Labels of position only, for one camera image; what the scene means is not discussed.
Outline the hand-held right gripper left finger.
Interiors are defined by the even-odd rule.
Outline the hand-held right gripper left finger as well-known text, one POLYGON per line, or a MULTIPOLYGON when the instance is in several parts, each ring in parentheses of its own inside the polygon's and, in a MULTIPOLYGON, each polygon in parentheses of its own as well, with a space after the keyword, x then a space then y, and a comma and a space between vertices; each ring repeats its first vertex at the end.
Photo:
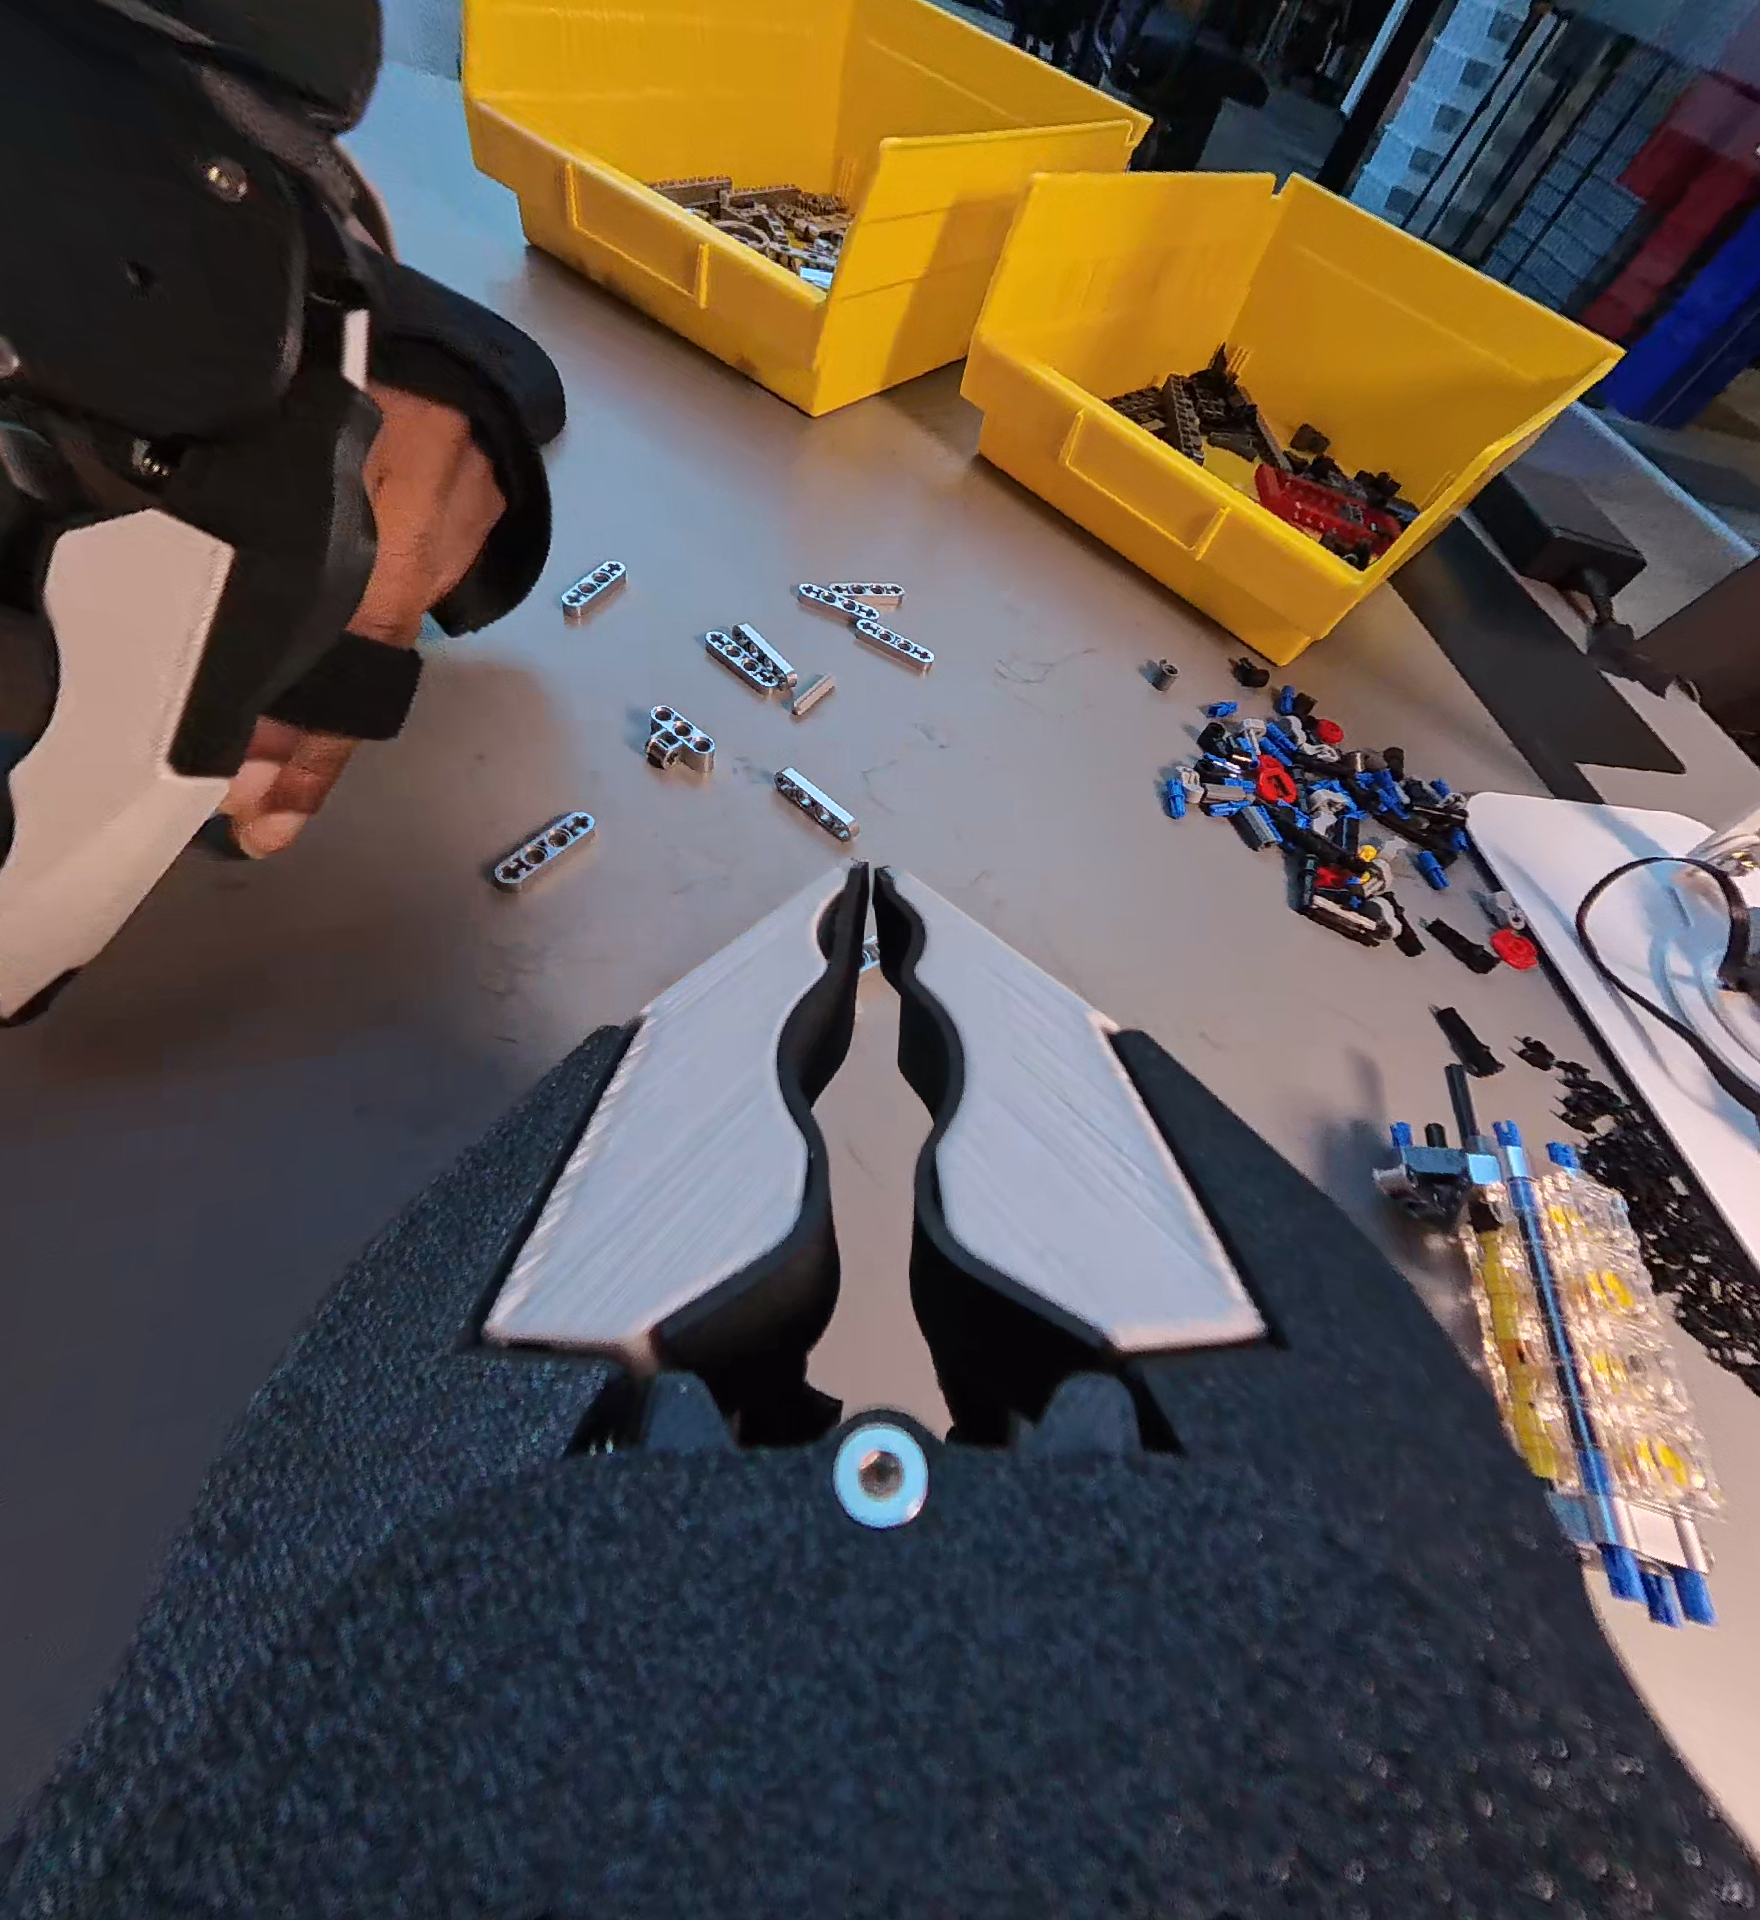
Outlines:
POLYGON ((864 860, 834 866, 640 1007, 489 1344, 690 1375, 747 1446, 841 1420, 807 1381, 843 1273, 813 1104, 849 1053, 868 899, 864 860))

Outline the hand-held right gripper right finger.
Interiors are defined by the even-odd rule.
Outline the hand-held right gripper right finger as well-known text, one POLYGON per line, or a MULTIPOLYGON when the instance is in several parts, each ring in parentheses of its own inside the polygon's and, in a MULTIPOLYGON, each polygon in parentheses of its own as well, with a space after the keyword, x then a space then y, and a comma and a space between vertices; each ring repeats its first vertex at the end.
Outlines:
POLYGON ((1249 1347, 1265 1321, 1085 996, 898 866, 874 872, 897 1065, 924 1107, 910 1302, 964 1443, 1036 1427, 1068 1379, 1249 1347))

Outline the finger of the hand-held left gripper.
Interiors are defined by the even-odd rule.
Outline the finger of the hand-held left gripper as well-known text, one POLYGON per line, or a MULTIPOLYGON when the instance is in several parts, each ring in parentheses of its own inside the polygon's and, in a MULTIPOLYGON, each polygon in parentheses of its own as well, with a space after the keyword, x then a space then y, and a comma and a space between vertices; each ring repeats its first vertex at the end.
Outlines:
POLYGON ((42 611, 57 684, 7 775, 0 1022, 28 1019, 115 940, 223 796, 226 777, 177 771, 171 748, 233 559, 161 510, 51 542, 42 611))

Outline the yellow bin with red panels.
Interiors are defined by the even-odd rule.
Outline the yellow bin with red panels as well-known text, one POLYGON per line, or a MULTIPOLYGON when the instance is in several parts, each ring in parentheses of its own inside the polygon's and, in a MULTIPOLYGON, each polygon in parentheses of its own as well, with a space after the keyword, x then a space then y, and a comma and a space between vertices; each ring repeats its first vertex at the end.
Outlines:
POLYGON ((1054 174, 1026 187, 961 393, 979 455, 1276 663, 1436 539, 1624 348, 1311 179, 1054 174), (1285 438, 1416 515, 1368 569, 1106 401, 1228 348, 1285 438))

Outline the grey desk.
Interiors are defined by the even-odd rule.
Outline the grey desk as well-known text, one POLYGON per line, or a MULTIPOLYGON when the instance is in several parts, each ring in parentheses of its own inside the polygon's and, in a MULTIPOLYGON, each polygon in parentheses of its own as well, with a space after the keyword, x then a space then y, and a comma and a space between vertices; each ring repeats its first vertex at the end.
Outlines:
POLYGON ((0 1831, 323 1282, 591 1026, 834 854, 778 763, 851 807, 866 856, 1150 1031, 1461 1338, 1472 1309, 1368 1180, 1391 1117, 1442 1110, 1428 1005, 1599 1057, 1536 976, 1347 946, 1226 827, 1161 814, 1155 763, 1235 645, 977 462, 955 371, 799 420, 526 252, 455 83, 390 65, 352 149, 403 252, 553 351, 557 548, 538 603, 434 650, 404 737, 294 850, 187 854, 0 1032, 0 1831), (907 589, 890 624, 928 671, 791 593, 843 581, 907 589), (732 620, 836 692, 799 720, 757 699, 702 654, 732 620), (710 778, 643 760, 654 704, 711 730, 710 778), (575 809, 584 847, 489 882, 575 809))

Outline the person's left hand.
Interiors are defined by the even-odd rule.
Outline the person's left hand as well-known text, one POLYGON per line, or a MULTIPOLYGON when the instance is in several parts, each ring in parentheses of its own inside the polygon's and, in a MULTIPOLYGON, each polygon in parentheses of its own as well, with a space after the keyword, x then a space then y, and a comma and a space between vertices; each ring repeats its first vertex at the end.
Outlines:
MULTIPOLYGON (((506 500, 467 420, 370 376, 379 430, 364 457, 374 557, 349 634, 417 667, 434 608, 478 562, 506 500)), ((344 731, 259 717, 220 804, 229 854, 285 850, 325 804, 360 742, 344 731)))

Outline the black mesh pad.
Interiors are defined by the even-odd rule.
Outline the black mesh pad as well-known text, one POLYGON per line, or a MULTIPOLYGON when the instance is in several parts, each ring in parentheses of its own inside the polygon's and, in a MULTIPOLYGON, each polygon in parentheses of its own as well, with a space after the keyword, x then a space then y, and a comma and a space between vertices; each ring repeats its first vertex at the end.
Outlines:
POLYGON ((471 426, 506 507, 478 562, 427 620, 464 634, 514 611, 551 547, 546 452, 563 426, 563 389, 549 355, 493 310, 387 253, 364 256, 369 378, 433 396, 471 426))

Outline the pile of small coloured connectors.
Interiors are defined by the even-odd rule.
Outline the pile of small coloured connectors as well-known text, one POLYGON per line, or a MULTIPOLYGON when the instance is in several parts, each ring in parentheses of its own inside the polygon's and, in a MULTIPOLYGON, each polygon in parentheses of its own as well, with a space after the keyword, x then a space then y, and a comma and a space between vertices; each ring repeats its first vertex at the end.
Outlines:
POLYGON ((1427 949, 1402 885, 1442 896, 1468 856, 1468 795, 1396 745, 1361 745, 1309 693, 1270 680, 1211 701, 1155 777, 1169 821, 1223 824, 1276 865, 1285 908, 1356 948, 1427 949))

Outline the transparent engine block assembly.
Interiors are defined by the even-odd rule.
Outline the transparent engine block assembly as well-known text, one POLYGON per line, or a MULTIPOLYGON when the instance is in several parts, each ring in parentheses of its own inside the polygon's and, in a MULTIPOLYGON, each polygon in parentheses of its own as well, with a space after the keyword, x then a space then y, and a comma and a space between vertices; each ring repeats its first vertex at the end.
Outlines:
POLYGON ((1654 1624, 1709 1628, 1722 1490, 1624 1201, 1564 1141, 1482 1122, 1468 1067, 1442 1077, 1451 1120, 1394 1122, 1374 1188, 1461 1260, 1501 1427, 1570 1546, 1654 1624))

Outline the wooden book stand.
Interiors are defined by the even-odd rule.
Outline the wooden book stand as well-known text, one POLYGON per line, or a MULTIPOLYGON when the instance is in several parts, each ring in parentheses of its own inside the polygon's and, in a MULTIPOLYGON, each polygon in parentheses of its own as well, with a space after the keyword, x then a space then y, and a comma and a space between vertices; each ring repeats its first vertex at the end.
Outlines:
POLYGON ((1673 813, 1482 793, 1468 831, 1760 1273, 1760 998, 1732 976, 1760 908, 1760 804, 1708 828, 1673 813))

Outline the far left yellow bin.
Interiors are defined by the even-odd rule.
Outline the far left yellow bin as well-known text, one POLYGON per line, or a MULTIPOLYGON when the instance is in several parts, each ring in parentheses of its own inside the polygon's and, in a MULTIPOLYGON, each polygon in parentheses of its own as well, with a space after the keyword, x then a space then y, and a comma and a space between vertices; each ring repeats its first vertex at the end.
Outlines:
POLYGON ((795 184, 740 186, 726 175, 652 179, 649 187, 802 283, 822 295, 832 288, 853 222, 838 195, 795 184))

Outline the heap of dark building pieces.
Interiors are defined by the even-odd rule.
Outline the heap of dark building pieces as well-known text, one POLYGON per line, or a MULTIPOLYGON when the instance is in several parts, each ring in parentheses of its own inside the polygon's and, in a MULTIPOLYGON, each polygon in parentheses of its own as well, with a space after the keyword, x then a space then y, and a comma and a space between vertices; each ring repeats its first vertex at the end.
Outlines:
MULTIPOLYGON (((1404 529, 1396 539, 1401 541, 1416 523, 1420 510, 1401 489, 1394 473, 1384 467, 1349 467, 1337 455, 1331 435, 1311 420, 1301 420, 1281 435, 1276 414, 1264 406, 1241 378, 1246 359, 1246 353, 1223 344, 1203 366, 1171 371, 1157 380, 1112 393, 1105 396, 1105 404, 1257 506, 1262 504, 1254 495, 1254 467, 1257 464, 1288 467, 1326 486, 1363 494, 1394 512, 1404 520, 1404 529)), ((1322 548, 1364 572, 1392 547, 1363 569, 1322 548)))

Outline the black power adapter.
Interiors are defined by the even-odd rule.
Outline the black power adapter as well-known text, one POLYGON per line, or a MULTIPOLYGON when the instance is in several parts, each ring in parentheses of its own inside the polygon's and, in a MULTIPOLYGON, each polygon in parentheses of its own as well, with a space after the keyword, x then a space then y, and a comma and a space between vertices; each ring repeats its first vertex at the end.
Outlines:
POLYGON ((1501 552, 1541 586, 1611 596, 1645 569, 1639 547, 1579 486, 1557 473, 1508 480, 1501 552))

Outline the blue crate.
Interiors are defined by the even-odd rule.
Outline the blue crate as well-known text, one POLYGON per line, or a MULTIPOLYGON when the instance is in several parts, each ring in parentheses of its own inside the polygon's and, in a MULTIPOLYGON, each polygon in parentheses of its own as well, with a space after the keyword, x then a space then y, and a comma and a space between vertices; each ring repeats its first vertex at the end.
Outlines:
POLYGON ((1760 355, 1760 201, 1634 341, 1590 404, 1678 427, 1760 355))

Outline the stack of red crates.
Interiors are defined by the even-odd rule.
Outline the stack of red crates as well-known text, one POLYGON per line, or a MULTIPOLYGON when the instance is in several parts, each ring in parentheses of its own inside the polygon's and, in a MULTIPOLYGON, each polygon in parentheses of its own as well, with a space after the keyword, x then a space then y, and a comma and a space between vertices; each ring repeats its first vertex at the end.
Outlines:
POLYGON ((1640 219, 1622 262, 1579 320, 1630 344, 1760 195, 1760 89, 1709 73, 1669 107, 1627 163, 1621 186, 1640 219))

